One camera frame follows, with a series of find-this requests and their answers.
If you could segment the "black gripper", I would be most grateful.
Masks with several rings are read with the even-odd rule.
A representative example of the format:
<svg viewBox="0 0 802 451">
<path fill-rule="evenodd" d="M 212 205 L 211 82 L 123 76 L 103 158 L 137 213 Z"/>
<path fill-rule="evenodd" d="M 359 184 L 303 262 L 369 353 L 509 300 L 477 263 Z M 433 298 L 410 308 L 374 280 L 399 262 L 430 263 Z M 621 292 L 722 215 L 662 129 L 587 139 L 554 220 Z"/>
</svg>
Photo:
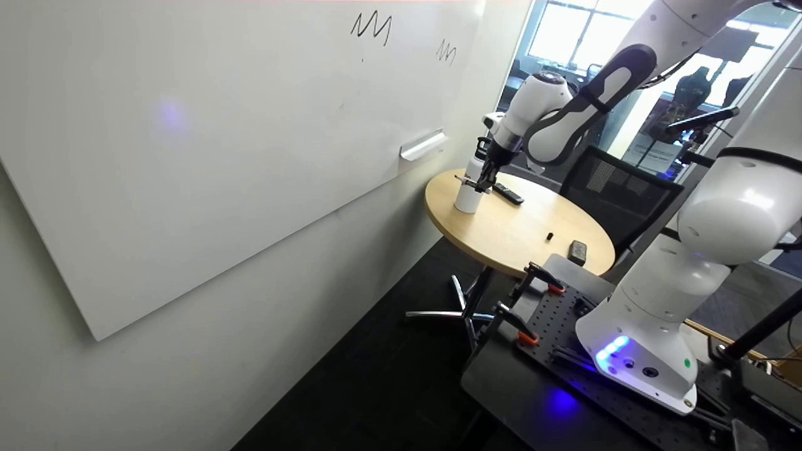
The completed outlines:
<svg viewBox="0 0 802 451">
<path fill-rule="evenodd" d="M 497 173 L 511 164 L 511 153 L 493 141 L 485 141 L 480 145 L 480 156 L 484 156 L 484 169 L 474 180 L 477 194 L 491 191 L 497 185 Z"/>
</svg>

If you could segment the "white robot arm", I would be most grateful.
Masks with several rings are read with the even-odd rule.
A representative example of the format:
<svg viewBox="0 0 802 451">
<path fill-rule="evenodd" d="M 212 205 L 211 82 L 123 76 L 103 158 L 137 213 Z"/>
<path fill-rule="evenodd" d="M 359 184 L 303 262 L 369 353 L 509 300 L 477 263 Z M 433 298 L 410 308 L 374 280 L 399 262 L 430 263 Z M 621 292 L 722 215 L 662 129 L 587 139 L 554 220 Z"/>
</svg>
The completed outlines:
<svg viewBox="0 0 802 451">
<path fill-rule="evenodd" d="M 573 153 L 589 126 L 630 94 L 702 51 L 730 20 L 770 0 L 652 0 L 617 54 L 578 91 L 559 76 L 529 77 L 489 129 L 477 191 L 524 156 L 539 165 Z M 740 263 L 770 254 L 802 219 L 802 71 L 790 59 L 744 114 L 712 165 L 672 209 L 663 230 L 573 334 L 595 368 L 680 414 L 697 409 L 699 366 L 680 324 Z"/>
</svg>

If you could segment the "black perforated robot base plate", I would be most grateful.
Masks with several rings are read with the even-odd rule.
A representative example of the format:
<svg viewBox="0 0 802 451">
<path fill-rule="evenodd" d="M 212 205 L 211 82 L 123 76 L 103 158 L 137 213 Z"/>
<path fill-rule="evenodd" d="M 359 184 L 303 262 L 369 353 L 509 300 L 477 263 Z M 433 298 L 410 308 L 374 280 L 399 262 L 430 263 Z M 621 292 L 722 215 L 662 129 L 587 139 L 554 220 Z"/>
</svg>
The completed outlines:
<svg viewBox="0 0 802 451">
<path fill-rule="evenodd" d="M 541 293 L 539 280 L 533 284 L 533 289 L 529 289 L 532 279 L 524 272 L 524 280 L 511 292 L 511 298 L 524 300 L 529 312 L 511 312 L 519 313 L 539 335 L 539 346 L 519 346 L 517 332 L 514 343 L 524 357 L 533 358 L 541 366 L 564 361 L 576 366 L 578 371 L 595 371 L 591 358 L 578 349 L 573 324 L 584 313 L 589 313 L 612 292 L 612 285 L 605 279 L 584 272 L 557 279 L 564 284 L 564 297 Z"/>
</svg>

